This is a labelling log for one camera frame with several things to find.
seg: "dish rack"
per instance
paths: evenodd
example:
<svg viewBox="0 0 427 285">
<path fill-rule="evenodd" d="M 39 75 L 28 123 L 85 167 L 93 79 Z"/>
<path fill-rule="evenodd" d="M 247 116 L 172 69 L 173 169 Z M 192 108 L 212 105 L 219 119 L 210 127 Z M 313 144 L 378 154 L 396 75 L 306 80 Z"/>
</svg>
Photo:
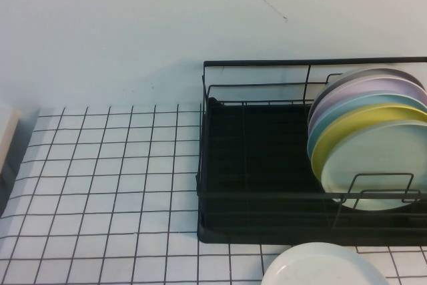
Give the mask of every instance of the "dish rack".
<svg viewBox="0 0 427 285">
<path fill-rule="evenodd" d="M 381 173 L 360 173 L 347 193 L 325 193 L 306 152 L 307 117 L 313 102 L 307 92 L 339 75 L 331 73 L 323 81 L 310 81 L 315 67 L 426 62 L 427 57 L 205 61 L 196 175 L 198 238 L 207 243 L 427 245 L 427 194 L 410 187 L 412 173 L 388 172 L 387 168 Z M 305 81 L 210 85 L 206 81 L 208 70 L 223 73 L 226 67 L 267 73 L 265 67 L 297 66 L 306 70 Z M 212 94 L 215 89 L 259 91 L 261 87 L 300 88 L 301 94 L 255 100 L 217 99 Z M 402 189 L 352 192 L 358 178 L 378 175 L 402 176 Z M 343 206 L 350 199 L 356 200 L 355 207 Z M 399 199 L 408 204 L 395 210 L 362 211 L 357 209 L 360 199 Z"/>
</svg>

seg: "yellow plate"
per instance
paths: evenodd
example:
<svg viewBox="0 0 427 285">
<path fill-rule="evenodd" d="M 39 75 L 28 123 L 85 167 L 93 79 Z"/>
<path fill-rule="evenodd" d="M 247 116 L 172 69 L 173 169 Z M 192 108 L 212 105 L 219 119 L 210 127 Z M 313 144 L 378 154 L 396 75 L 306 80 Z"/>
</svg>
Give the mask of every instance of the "yellow plate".
<svg viewBox="0 0 427 285">
<path fill-rule="evenodd" d="M 403 103 L 377 103 L 352 110 L 333 121 L 314 146 L 312 168 L 320 180 L 326 160 L 333 148 L 347 135 L 383 121 L 415 119 L 427 121 L 427 113 Z"/>
</svg>

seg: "black grout line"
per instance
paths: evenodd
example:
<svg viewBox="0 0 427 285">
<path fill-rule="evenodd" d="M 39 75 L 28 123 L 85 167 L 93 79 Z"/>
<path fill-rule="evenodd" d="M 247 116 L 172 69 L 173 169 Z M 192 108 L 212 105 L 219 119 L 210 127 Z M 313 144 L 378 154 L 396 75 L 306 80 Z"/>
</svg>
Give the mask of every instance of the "black grout line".
<svg viewBox="0 0 427 285">
<path fill-rule="evenodd" d="M 59 118 L 59 121 L 58 121 L 58 125 L 57 125 L 58 127 L 59 127 L 59 124 L 61 123 L 61 120 L 62 120 L 62 114 L 61 114 L 61 117 Z M 55 139 L 55 136 L 56 136 L 56 132 L 53 134 L 53 139 L 52 139 L 52 141 Z M 49 150 L 47 151 L 47 155 L 49 155 L 49 152 L 51 151 L 51 148 L 52 148 L 52 145 L 50 145 L 50 146 L 49 146 Z M 43 173 L 43 170 L 45 169 L 45 165 L 46 165 L 46 162 L 43 164 L 43 166 L 42 166 L 42 168 L 41 168 L 40 173 Z M 35 184 L 34 190 L 36 190 L 36 189 L 37 189 L 37 186 L 38 186 L 38 184 L 39 184 L 39 181 L 40 181 L 40 177 L 37 179 L 37 183 Z M 31 197 L 31 199 L 30 199 L 30 201 L 29 201 L 29 203 L 28 203 L 27 211 L 25 212 L 26 214 L 28 214 L 29 208 L 31 207 L 31 203 L 32 203 L 32 201 L 33 201 L 33 198 L 34 198 L 34 196 L 32 196 L 32 197 Z M 20 227 L 20 229 L 19 229 L 19 231 L 18 231 L 18 235 L 17 235 L 16 240 L 15 240 L 15 245 L 13 246 L 13 249 L 12 249 L 11 259 L 12 259 L 13 255 L 14 255 L 14 253 L 15 253 L 16 246 L 17 246 L 18 241 L 19 241 L 19 237 L 20 237 L 21 232 L 22 232 L 22 229 L 23 229 L 23 227 L 24 227 L 25 218 L 26 218 L 26 216 L 24 216 L 24 218 L 22 219 L 21 227 Z M 7 275 L 7 271 L 9 270 L 10 264 L 11 264 L 11 261 L 8 261 L 7 266 L 6 266 L 6 269 L 5 269 L 5 272 L 4 272 L 4 275 L 3 275 L 3 278 L 2 278 L 2 280 L 1 280 L 1 283 L 2 283 L 2 284 L 5 282 L 6 275 Z"/>
<path fill-rule="evenodd" d="M 43 261 L 43 258 L 45 257 L 47 243 L 48 243 L 48 241 L 49 241 L 49 236 L 50 236 L 51 231 L 52 231 L 53 222 L 55 221 L 55 216 L 56 216 L 56 214 L 57 214 L 57 212 L 58 212 L 59 204 L 61 203 L 62 193 L 63 193 L 63 191 L 64 191 L 65 184 L 67 183 L 68 173 L 69 173 L 69 170 L 70 170 L 70 168 L 71 168 L 71 164 L 72 164 L 72 162 L 73 162 L 73 157 L 74 157 L 74 154 L 75 154 L 75 150 L 77 149 L 77 145 L 78 145 L 78 143 L 79 143 L 79 138 L 80 138 L 80 134 L 81 134 L 81 128 L 83 128 L 83 124 L 84 124 L 84 122 L 85 122 L 87 109 L 88 109 L 88 108 L 86 108 L 85 115 L 83 116 L 83 121 L 81 122 L 80 132 L 79 132 L 79 135 L 77 136 L 77 143 L 76 143 L 76 144 L 75 144 L 75 146 L 74 146 L 73 154 L 71 155 L 71 159 L 70 159 L 70 162 L 69 162 L 69 164 L 68 164 L 67 173 L 66 173 L 66 175 L 65 175 L 65 179 L 64 179 L 64 182 L 63 182 L 63 184 L 62 184 L 61 192 L 59 193 L 58 202 L 57 202 L 57 204 L 56 204 L 56 208 L 55 208 L 55 212 L 53 213 L 53 217 L 52 217 L 51 225 L 50 225 L 50 227 L 49 227 L 49 231 L 48 231 L 48 233 L 47 233 L 46 242 L 45 242 L 45 245 L 44 245 L 44 247 L 43 247 L 43 251 L 42 251 L 42 253 L 41 253 L 40 263 L 39 263 L 39 266 L 37 267 L 37 272 L 35 273 L 34 282 L 33 282 L 34 284 L 35 284 L 35 283 L 36 283 L 36 281 L 37 281 L 37 277 L 39 276 L 39 273 L 40 273 L 41 263 L 42 263 L 42 261 Z"/>
<path fill-rule="evenodd" d="M 154 121 L 155 121 L 155 105 L 153 110 L 153 123 L 151 124 L 151 139 L 153 139 L 153 132 L 154 132 Z M 145 172 L 148 172 L 148 166 L 149 166 L 149 157 L 151 153 L 151 140 L 148 146 L 148 158 L 147 158 L 147 166 L 145 168 Z M 143 194 L 142 194 L 142 200 L 141 200 L 141 213 L 139 214 L 139 224 L 138 224 L 138 234 L 136 236 L 136 244 L 135 244 L 135 258 L 133 259 L 133 265 L 132 265 L 132 276 L 131 276 L 131 283 L 133 284 L 133 278 L 135 277 L 135 265 L 136 265 L 136 258 L 138 253 L 138 245 L 139 245 L 139 234 L 141 232 L 141 220 L 142 220 L 142 212 L 144 207 L 144 198 L 145 198 L 145 191 L 147 188 L 147 174 L 145 174 L 144 179 L 144 187 L 143 187 Z"/>
<path fill-rule="evenodd" d="M 109 118 L 109 112 L 110 112 L 110 110 L 111 110 L 111 107 L 108 109 L 107 118 L 106 118 L 106 120 L 105 120 L 105 127 L 104 127 L 104 131 L 103 131 L 103 133 L 102 133 L 101 143 L 100 143 L 100 145 L 99 145 L 98 157 L 99 157 L 99 155 L 100 155 L 100 153 L 101 153 L 102 142 L 103 142 L 103 140 L 104 140 L 105 131 L 106 131 L 106 129 L 107 129 L 107 123 L 108 123 L 108 118 Z M 89 195 L 90 195 L 90 191 L 91 191 L 92 184 L 93 184 L 93 178 L 95 177 L 95 172 L 96 172 L 97 164 L 98 164 L 98 160 L 96 160 L 96 161 L 95 161 L 95 166 L 93 167 L 93 175 L 92 175 L 92 178 L 91 178 L 91 183 L 90 183 L 90 185 L 89 185 L 89 191 L 87 192 L 87 197 L 86 197 L 86 201 L 85 201 L 85 207 L 83 208 L 83 214 L 81 215 L 80 225 L 79 225 L 79 231 L 77 232 L 77 237 L 76 237 L 75 244 L 74 244 L 74 249 L 73 249 L 73 255 L 72 255 L 72 257 L 71 257 L 71 262 L 70 262 L 70 264 L 69 264 L 68 273 L 67 273 L 67 279 L 65 280 L 65 283 L 66 283 L 66 284 L 68 283 L 69 276 L 70 276 L 70 274 L 71 274 L 71 269 L 72 269 L 72 267 L 73 267 L 73 260 L 74 260 L 74 256 L 75 256 L 75 251 L 76 251 L 76 249 L 77 249 L 77 245 L 78 245 L 78 243 L 79 243 L 79 237 L 80 237 L 81 227 L 82 227 L 82 225 L 83 225 L 83 220 L 84 220 L 84 218 L 85 218 L 85 211 L 86 211 L 87 203 L 88 203 L 88 201 L 89 201 Z"/>
<path fill-rule="evenodd" d="M 176 128 L 175 128 L 175 144 L 173 147 L 173 161 L 172 161 L 172 173 L 175 171 L 175 154 L 176 154 L 176 138 L 178 133 L 178 117 L 179 117 L 179 104 L 176 106 Z M 166 276 L 167 276 L 167 261 L 168 261 L 168 254 L 169 254 L 169 236 L 170 236 L 170 230 L 171 230 L 171 216 L 172 216 L 172 194 L 173 192 L 173 174 L 171 179 L 171 198 L 169 199 L 169 220 L 167 222 L 167 236 L 166 236 L 166 259 L 165 259 L 165 276 L 164 276 L 164 282 L 166 283 Z"/>
</svg>

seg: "stack of plates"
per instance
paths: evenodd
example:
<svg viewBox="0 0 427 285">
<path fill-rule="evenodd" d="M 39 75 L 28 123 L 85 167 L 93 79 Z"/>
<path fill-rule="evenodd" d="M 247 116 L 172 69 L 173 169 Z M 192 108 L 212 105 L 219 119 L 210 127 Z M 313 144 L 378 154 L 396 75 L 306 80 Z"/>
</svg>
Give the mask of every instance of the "stack of plates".
<svg viewBox="0 0 427 285">
<path fill-rule="evenodd" d="M 344 73 L 316 97 L 308 116 L 307 153 L 326 192 L 427 190 L 427 93 L 397 69 Z M 344 205 L 353 207 L 355 200 Z M 387 210 L 401 200 L 360 200 L 357 209 Z"/>
</svg>

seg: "light blue plate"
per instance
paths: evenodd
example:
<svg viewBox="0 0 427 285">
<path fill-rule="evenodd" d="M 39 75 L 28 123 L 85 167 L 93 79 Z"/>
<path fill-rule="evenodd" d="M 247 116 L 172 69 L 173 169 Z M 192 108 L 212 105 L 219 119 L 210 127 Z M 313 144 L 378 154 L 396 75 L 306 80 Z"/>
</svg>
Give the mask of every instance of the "light blue plate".
<svg viewBox="0 0 427 285">
<path fill-rule="evenodd" d="M 353 109 L 372 105 L 374 103 L 404 103 L 427 113 L 427 106 L 422 102 L 391 91 L 371 91 L 347 98 L 327 109 L 312 127 L 308 128 L 307 154 L 311 159 L 314 146 L 323 131 L 335 120 Z"/>
</svg>

